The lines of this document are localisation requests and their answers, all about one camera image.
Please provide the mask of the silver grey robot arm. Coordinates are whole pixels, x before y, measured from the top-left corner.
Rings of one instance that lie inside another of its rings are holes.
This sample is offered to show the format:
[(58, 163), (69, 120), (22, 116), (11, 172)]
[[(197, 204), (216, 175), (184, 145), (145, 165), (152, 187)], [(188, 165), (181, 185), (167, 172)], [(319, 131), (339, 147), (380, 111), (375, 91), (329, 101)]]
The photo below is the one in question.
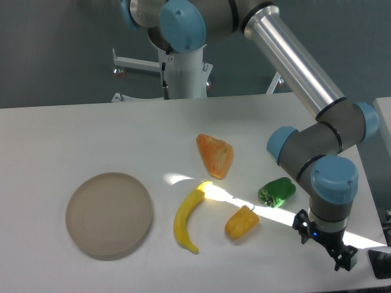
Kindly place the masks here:
[(310, 197), (293, 228), (302, 242), (322, 245), (337, 269), (352, 269), (357, 248), (345, 245), (343, 236), (359, 175), (341, 153), (378, 130), (376, 111), (346, 99), (271, 1), (120, 1), (119, 9), (126, 26), (146, 28), (157, 47), (165, 99), (206, 97), (201, 73), (207, 43), (239, 31), (260, 48), (316, 121), (303, 131), (281, 127), (267, 142), (276, 163)]

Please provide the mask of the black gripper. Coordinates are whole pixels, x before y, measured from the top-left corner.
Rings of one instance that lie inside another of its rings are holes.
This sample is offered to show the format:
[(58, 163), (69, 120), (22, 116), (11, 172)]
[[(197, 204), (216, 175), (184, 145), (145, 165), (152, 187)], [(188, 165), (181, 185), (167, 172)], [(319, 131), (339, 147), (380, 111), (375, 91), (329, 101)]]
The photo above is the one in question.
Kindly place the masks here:
[(309, 239), (322, 245), (335, 261), (334, 270), (350, 271), (356, 264), (358, 249), (343, 243), (345, 220), (339, 222), (311, 221), (308, 213), (301, 209), (294, 217), (292, 228), (301, 237), (301, 244)]

